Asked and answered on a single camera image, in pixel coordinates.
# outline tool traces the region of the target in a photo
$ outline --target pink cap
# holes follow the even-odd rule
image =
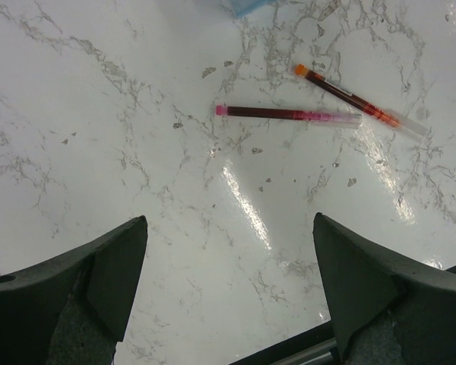
[[[226,105],[216,105],[216,115],[225,116],[228,114],[228,106]]]

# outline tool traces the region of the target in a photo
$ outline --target white surface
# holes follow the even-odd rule
[[[456,1],[375,3],[279,2],[233,21],[208,0],[0,1],[0,272],[144,214],[116,363],[223,364],[328,320],[317,211],[456,264]],[[351,111],[295,77],[299,62],[432,134],[213,116]]]

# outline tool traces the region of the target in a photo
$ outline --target orange cap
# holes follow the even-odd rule
[[[308,72],[309,72],[309,69],[307,67],[305,67],[304,65],[297,65],[296,75],[305,77]]]

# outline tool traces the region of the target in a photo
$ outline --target black plastic part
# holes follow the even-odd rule
[[[110,364],[147,244],[138,217],[100,238],[0,277],[0,365]]]
[[[421,264],[320,213],[313,233],[343,360],[352,337],[388,313],[407,363],[456,364],[456,267]]]
[[[331,322],[326,322],[300,335],[288,338],[253,355],[244,357],[232,363],[232,365],[268,365],[330,340],[333,337]]]

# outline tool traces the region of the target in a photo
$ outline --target blue plastic object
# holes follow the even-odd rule
[[[250,11],[273,0],[230,0],[236,17],[244,17]]]

